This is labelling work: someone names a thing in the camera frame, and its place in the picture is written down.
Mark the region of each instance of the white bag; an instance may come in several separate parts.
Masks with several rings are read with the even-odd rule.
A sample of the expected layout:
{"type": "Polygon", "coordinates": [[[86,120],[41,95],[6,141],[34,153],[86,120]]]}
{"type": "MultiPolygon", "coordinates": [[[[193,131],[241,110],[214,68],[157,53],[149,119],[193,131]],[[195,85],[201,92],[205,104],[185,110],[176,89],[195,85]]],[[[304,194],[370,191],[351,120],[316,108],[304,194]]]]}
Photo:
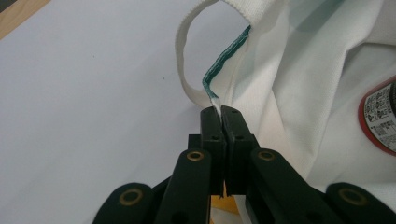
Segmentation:
{"type": "MultiPolygon", "coordinates": [[[[396,1],[224,0],[250,30],[204,77],[209,98],[187,83],[183,50],[193,19],[216,2],[204,0],[177,33],[177,69],[189,98],[239,109],[261,146],[279,151],[311,185],[346,181],[396,195],[396,158],[376,148],[358,122],[363,95],[396,75],[396,1]]],[[[386,203],[396,209],[395,201],[386,203]]]]}

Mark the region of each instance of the teal stripe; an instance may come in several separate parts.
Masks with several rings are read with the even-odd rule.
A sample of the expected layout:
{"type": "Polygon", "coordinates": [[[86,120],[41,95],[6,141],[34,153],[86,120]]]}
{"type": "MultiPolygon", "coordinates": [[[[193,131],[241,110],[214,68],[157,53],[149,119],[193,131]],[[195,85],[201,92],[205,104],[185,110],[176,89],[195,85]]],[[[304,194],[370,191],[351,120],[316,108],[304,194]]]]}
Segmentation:
{"type": "Polygon", "coordinates": [[[219,98],[212,90],[210,90],[210,83],[212,82],[213,78],[221,71],[224,63],[233,57],[236,51],[242,45],[244,45],[245,41],[248,39],[249,31],[250,26],[240,36],[238,36],[238,38],[236,38],[236,40],[226,50],[220,54],[215,63],[206,72],[204,79],[202,80],[202,84],[204,85],[204,89],[207,95],[209,95],[210,99],[219,98]]]}

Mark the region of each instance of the bag handle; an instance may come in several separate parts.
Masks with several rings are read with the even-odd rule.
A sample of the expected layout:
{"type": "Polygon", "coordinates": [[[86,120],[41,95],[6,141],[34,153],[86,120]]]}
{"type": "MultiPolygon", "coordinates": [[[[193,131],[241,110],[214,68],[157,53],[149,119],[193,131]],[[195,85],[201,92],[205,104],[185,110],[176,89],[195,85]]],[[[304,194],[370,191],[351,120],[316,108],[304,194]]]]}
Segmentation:
{"type": "MultiPolygon", "coordinates": [[[[249,23],[252,29],[256,27],[262,16],[269,10],[276,0],[223,0],[231,7],[235,8],[249,23]]],[[[186,80],[184,74],[184,47],[187,42],[187,33],[194,19],[207,7],[217,3],[218,0],[203,0],[199,3],[183,20],[177,30],[176,36],[176,56],[177,71],[187,96],[196,104],[208,107],[211,106],[209,97],[204,90],[196,90],[186,80]]]]}

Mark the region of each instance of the label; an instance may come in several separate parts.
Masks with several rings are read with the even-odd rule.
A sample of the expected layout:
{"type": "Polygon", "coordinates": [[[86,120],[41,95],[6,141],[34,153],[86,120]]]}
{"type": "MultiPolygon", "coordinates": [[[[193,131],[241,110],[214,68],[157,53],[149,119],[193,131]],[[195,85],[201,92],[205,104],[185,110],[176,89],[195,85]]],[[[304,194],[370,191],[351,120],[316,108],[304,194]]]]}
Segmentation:
{"type": "Polygon", "coordinates": [[[371,133],[388,149],[396,152],[396,118],[390,106],[392,84],[369,95],[364,102],[364,118],[371,133]]]}

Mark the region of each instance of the wooden edge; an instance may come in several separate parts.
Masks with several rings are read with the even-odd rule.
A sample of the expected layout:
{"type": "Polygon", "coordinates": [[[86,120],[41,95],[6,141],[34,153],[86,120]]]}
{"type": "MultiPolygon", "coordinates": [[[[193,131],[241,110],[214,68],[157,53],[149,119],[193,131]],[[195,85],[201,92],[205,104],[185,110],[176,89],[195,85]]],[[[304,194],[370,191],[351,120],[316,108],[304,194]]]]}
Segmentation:
{"type": "Polygon", "coordinates": [[[29,19],[50,0],[18,0],[0,13],[0,40],[29,19]]]}

